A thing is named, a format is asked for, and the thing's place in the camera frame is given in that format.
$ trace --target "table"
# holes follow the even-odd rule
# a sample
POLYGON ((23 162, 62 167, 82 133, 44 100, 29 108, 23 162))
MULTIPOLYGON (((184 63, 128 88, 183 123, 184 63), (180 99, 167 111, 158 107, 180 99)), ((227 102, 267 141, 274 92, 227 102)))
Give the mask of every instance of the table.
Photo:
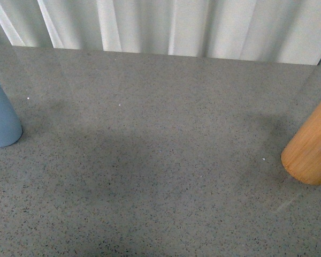
POLYGON ((321 66, 0 46, 0 256, 321 256, 280 153, 321 66))

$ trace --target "blue cup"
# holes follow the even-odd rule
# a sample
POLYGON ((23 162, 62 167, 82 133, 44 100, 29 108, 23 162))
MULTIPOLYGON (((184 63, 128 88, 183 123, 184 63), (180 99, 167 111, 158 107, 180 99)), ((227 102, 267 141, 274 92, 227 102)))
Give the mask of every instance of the blue cup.
POLYGON ((0 87, 0 147, 9 146, 21 137, 20 120, 10 100, 0 87))

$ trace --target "speckled countertop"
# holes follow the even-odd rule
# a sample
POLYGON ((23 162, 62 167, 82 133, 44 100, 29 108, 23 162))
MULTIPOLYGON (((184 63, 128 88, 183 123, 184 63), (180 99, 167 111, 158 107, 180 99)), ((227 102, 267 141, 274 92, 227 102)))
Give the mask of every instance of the speckled countertop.
POLYGON ((321 256, 280 153, 321 66, 0 46, 0 256, 321 256))

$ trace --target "wooden cup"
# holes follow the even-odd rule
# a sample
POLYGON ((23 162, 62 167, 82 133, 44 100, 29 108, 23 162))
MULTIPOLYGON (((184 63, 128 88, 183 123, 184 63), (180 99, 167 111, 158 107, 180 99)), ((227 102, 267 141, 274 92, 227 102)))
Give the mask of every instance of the wooden cup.
POLYGON ((283 150, 281 160, 294 178, 321 184, 321 103, 283 150))

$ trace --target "white curtain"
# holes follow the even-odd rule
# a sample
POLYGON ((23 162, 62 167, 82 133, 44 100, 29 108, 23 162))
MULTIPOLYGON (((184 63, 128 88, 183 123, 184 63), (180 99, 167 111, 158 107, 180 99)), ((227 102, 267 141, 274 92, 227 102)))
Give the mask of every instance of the white curtain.
POLYGON ((321 0, 0 0, 0 44, 317 64, 321 0))

